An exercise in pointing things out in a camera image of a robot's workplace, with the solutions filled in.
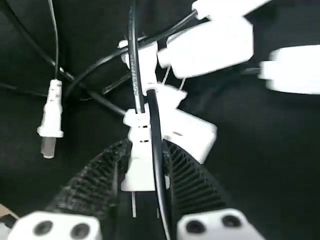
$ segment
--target black cable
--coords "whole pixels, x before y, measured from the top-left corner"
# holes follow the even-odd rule
[[[108,93],[110,93],[114,89],[118,88],[119,86],[121,86],[122,84],[127,82],[130,78],[131,78],[131,72],[128,72],[127,74],[125,74],[124,76],[119,78],[118,80],[116,80],[113,83],[111,83],[110,85],[104,87],[102,89],[102,91],[101,91],[101,94],[104,95],[104,96],[107,95]],[[91,99],[93,99],[93,98],[92,97],[81,98],[79,101],[80,102],[85,102],[85,101],[89,101]]]
[[[25,28],[25,26],[20,22],[19,18],[15,15],[6,0],[0,0],[0,10],[8,18],[11,24],[16,28],[16,30],[23,36],[23,38],[31,45],[31,47],[42,57],[47,63],[55,67],[55,61],[40,47],[40,45],[31,37],[31,34]],[[62,68],[59,69],[60,74],[65,77],[70,82],[74,81],[74,76],[68,72],[65,72]],[[105,107],[115,111],[121,116],[124,115],[125,111],[112,102],[105,99],[101,94],[88,89],[84,84],[80,83],[79,86],[86,90],[87,94],[96,100],[98,103],[104,105]]]
[[[143,38],[141,40],[138,41],[138,45],[140,48],[145,47],[155,41],[158,41],[160,39],[169,37],[170,35],[174,34],[175,32],[177,32],[180,28],[182,28],[184,25],[186,25],[187,23],[189,23],[191,20],[193,20],[195,17],[197,16],[197,11],[194,10],[192,11],[190,14],[188,14],[186,17],[184,17],[182,20],[180,20],[178,23],[176,23],[175,25],[166,28],[165,30],[155,34],[154,36],[151,37],[146,37]],[[109,62],[110,60],[112,60],[113,58],[120,56],[124,53],[126,53],[128,51],[128,47],[122,47],[119,48],[117,50],[115,50],[114,52],[112,52],[110,55],[103,57],[101,59],[99,59],[98,61],[96,61],[94,64],[92,64],[91,66],[89,66],[83,73],[81,73],[75,80],[74,82],[67,88],[66,92],[65,92],[65,99],[69,98],[72,91],[74,90],[74,88],[81,82],[83,81],[89,74],[91,74],[92,72],[94,72],[96,69],[98,69],[99,67],[101,67],[103,64]]]
[[[5,83],[2,83],[2,82],[0,82],[0,88],[7,89],[7,90],[13,91],[13,92],[18,93],[18,94],[30,95],[30,96],[33,96],[33,97],[46,98],[48,96],[46,94],[35,92],[35,91],[23,90],[23,89],[18,88],[17,86],[12,86],[12,85],[5,84]]]
[[[146,92],[147,101],[150,111],[151,125],[151,144],[152,144],[152,161],[153,161],[153,176],[155,183],[155,191],[159,204],[161,221],[166,236],[166,240],[171,239],[170,231],[170,211],[167,200],[167,189],[165,179],[165,167],[163,161],[163,146],[161,136],[161,126],[159,117],[159,108],[157,102],[156,91],[154,89]]]
[[[103,96],[107,95],[108,93],[110,93],[111,91],[113,91],[114,89],[116,89],[117,87],[122,85],[123,83],[125,83],[129,78],[131,78],[131,73],[130,72],[127,73],[126,75],[122,76],[118,80],[114,81],[109,86],[104,87],[102,89],[101,94]],[[6,90],[9,90],[9,91],[15,92],[17,94],[28,95],[28,96],[32,96],[32,97],[41,97],[41,98],[47,98],[48,97],[47,94],[36,92],[36,91],[31,91],[31,90],[21,89],[20,87],[9,85],[9,84],[3,83],[3,82],[0,82],[0,89],[6,89]],[[92,97],[80,98],[79,101],[80,102],[86,102],[86,101],[89,101],[89,100],[92,100],[92,99],[93,99]]]
[[[141,87],[141,76],[138,55],[137,0],[132,0],[128,18],[128,55],[135,103],[135,113],[145,113],[144,95]]]
[[[59,35],[58,35],[58,27],[57,20],[55,15],[54,3],[53,0],[48,0],[50,15],[52,18],[53,30],[54,30],[54,42],[55,42],[55,66],[54,66],[54,79],[58,79],[60,72],[60,50],[59,50]]]

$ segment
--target screw hole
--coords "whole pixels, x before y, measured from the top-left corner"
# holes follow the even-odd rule
[[[206,227],[202,222],[198,220],[192,220],[187,223],[186,230],[191,234],[203,234],[206,231]]]
[[[81,240],[88,236],[90,228],[85,223],[80,223],[71,230],[71,237],[73,239]]]
[[[222,218],[222,223],[227,228],[239,228],[241,227],[241,221],[239,218],[233,215],[227,215]]]
[[[52,226],[52,221],[43,221],[40,222],[37,226],[35,226],[33,232],[36,236],[43,236],[50,232]]]

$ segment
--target black fabric background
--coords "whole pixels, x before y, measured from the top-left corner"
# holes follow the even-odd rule
[[[81,73],[124,39],[128,1],[55,2],[63,67],[72,74]],[[190,11],[191,2],[141,0],[141,34],[151,35],[173,24]],[[53,56],[47,1],[9,3]],[[247,16],[254,25],[255,39],[249,66],[257,66],[281,47],[320,44],[319,13],[320,3],[315,0],[274,0]],[[184,87],[188,97],[181,108],[218,127],[205,165],[266,239],[319,239],[320,97],[272,92],[252,76],[243,76],[217,92],[236,69],[188,79]],[[99,89],[125,70],[117,59],[86,82]],[[0,13],[0,81],[45,93],[52,77],[53,69]],[[172,75],[168,83],[177,84]],[[130,83],[109,99],[123,108],[133,107]],[[118,116],[94,102],[73,105],[63,113],[65,137],[58,142],[56,157],[43,159],[36,129],[44,101],[0,89],[0,203],[20,216],[44,208],[91,158],[128,132]],[[141,201],[145,208],[153,204]],[[141,221],[136,231],[143,232],[143,238],[154,237],[148,231],[149,221]]]

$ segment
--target metal prong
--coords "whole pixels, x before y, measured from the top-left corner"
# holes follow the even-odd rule
[[[184,79],[182,79],[182,83],[181,83],[181,85],[180,85],[180,87],[179,87],[179,90],[182,90],[182,88],[183,88],[184,85],[185,85],[185,82],[186,82],[186,77],[185,77]]]
[[[136,209],[136,192],[131,192],[131,202],[132,202],[132,217],[137,217],[137,209]]]
[[[56,138],[44,137],[42,138],[41,153],[44,158],[52,159],[55,156]]]
[[[166,72],[165,72],[165,75],[164,75],[164,78],[162,80],[162,84],[164,85],[167,81],[167,78],[168,78],[168,75],[170,73],[170,69],[171,69],[171,66],[168,66],[168,68],[166,69]]]

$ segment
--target white connector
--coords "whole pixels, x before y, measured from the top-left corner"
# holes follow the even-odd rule
[[[284,47],[273,51],[269,61],[261,62],[259,78],[274,91],[320,94],[320,45]]]
[[[244,17],[211,20],[170,36],[158,52],[162,68],[193,78],[248,61],[254,54],[253,26]]]
[[[62,82],[57,79],[51,80],[43,108],[42,123],[37,129],[37,133],[42,137],[41,153],[46,159],[55,156],[56,139],[64,136],[64,132],[61,131],[61,95]]]
[[[197,0],[192,10],[197,11],[197,19],[211,20],[241,17],[271,0]]]

